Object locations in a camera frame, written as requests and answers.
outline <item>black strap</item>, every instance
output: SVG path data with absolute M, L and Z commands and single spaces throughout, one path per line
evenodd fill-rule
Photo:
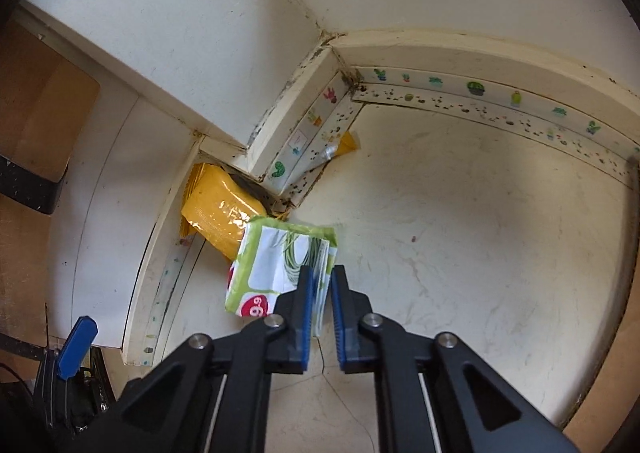
M 40 213 L 53 213 L 64 179 L 52 182 L 0 156 L 0 193 Z
M 45 351 L 43 347 L 32 345 L 31 343 L 12 338 L 2 333 L 0 333 L 0 350 L 15 354 L 16 356 L 33 359 L 34 361 L 43 360 Z

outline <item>black cable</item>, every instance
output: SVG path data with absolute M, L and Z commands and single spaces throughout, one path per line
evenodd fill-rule
M 20 377 L 20 375 L 18 375 L 14 369 L 12 369 L 12 367 L 10 367 L 9 365 L 5 365 L 4 363 L 0 363 L 0 368 L 6 370 L 7 372 L 9 372 L 12 376 L 14 376 L 16 379 L 18 379 L 18 382 L 22 385 L 22 387 L 27 391 L 27 393 L 29 394 L 31 400 L 33 401 L 33 394 L 31 393 L 31 390 L 29 389 L 29 386 L 27 386 L 27 383 L 24 382 L 23 378 Z

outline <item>plastic wrapper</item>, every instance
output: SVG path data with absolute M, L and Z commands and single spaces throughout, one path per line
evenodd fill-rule
M 320 148 L 315 149 L 313 146 L 309 146 L 302 158 L 297 163 L 291 175 L 289 176 L 289 183 L 293 184 L 302 178 L 306 172 L 322 166 L 335 157 L 340 157 L 354 150 L 358 149 L 358 143 L 351 135 L 351 132 L 346 131 L 342 137 L 332 137 L 331 141 L 324 143 Z
M 312 334 L 319 337 L 338 243 L 332 227 L 303 226 L 273 218 L 251 220 L 231 266 L 225 309 L 238 316 L 273 313 L 279 295 L 298 286 L 300 267 L 311 268 L 315 289 Z
M 182 216 L 228 259 L 236 259 L 249 220 L 265 215 L 262 204 L 219 166 L 196 164 L 192 169 Z

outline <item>black mount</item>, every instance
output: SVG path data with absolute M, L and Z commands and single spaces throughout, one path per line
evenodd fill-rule
M 238 334 L 191 336 L 144 379 L 130 381 L 68 451 L 263 452 L 271 374 L 306 369 L 309 281 L 303 268 L 298 289 L 278 298 L 275 314 Z M 577 453 L 457 336 L 410 334 L 374 314 L 341 266 L 332 300 L 342 369 L 374 374 L 381 453 L 432 453 L 436 440 L 443 453 Z

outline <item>crack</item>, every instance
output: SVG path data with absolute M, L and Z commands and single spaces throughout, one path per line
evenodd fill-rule
M 334 388 L 334 385 L 331 384 L 331 382 L 329 381 L 329 379 L 327 379 L 327 376 L 324 375 L 324 373 L 321 374 L 327 385 L 329 385 L 329 387 L 333 390 L 335 396 L 338 398 L 338 400 L 342 403 L 342 405 L 344 406 L 344 409 L 347 410 L 347 412 L 349 413 L 349 415 L 351 415 L 351 417 L 353 418 L 353 420 L 355 422 L 357 422 L 360 426 L 362 426 L 362 429 L 365 431 L 365 433 L 367 434 L 367 436 L 369 436 L 369 441 L 371 442 L 371 450 L 373 451 L 373 453 L 376 453 L 376 445 L 373 442 L 373 437 L 371 436 L 371 433 L 369 433 L 369 430 L 367 429 L 367 427 L 361 423 L 358 419 L 356 419 L 356 416 L 351 412 L 351 410 L 349 409 L 349 407 L 344 404 L 344 401 L 342 400 L 342 398 L 340 397 L 340 395 L 338 395 L 338 392 L 336 391 L 336 389 Z
M 283 386 L 282 388 L 272 389 L 271 393 L 275 393 L 276 391 L 281 391 L 283 389 L 291 388 L 291 386 L 301 385 L 302 383 L 306 383 L 307 381 L 309 381 L 311 379 L 315 379 L 316 377 L 320 377 L 320 375 L 322 375 L 322 373 L 316 373 L 316 375 L 312 375 L 311 377 L 307 377 L 306 379 L 300 379 L 299 381 L 296 381 L 295 383 L 291 383 L 290 385 L 287 385 L 287 386 Z
M 320 338 L 316 338 L 316 341 L 318 342 L 318 348 L 320 350 L 320 357 L 322 358 L 322 372 L 321 372 L 321 374 L 324 375 L 324 353 L 322 353 L 322 345 L 320 344 Z

